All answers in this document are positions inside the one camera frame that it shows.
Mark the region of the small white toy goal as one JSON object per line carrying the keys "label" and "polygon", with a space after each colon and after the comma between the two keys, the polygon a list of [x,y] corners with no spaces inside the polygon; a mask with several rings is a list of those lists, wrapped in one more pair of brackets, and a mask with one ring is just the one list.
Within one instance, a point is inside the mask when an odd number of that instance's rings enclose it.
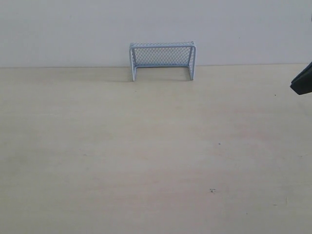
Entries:
{"label": "small white toy goal", "polygon": [[131,43],[129,60],[132,80],[138,68],[188,68],[190,80],[195,78],[197,47],[195,42]]}

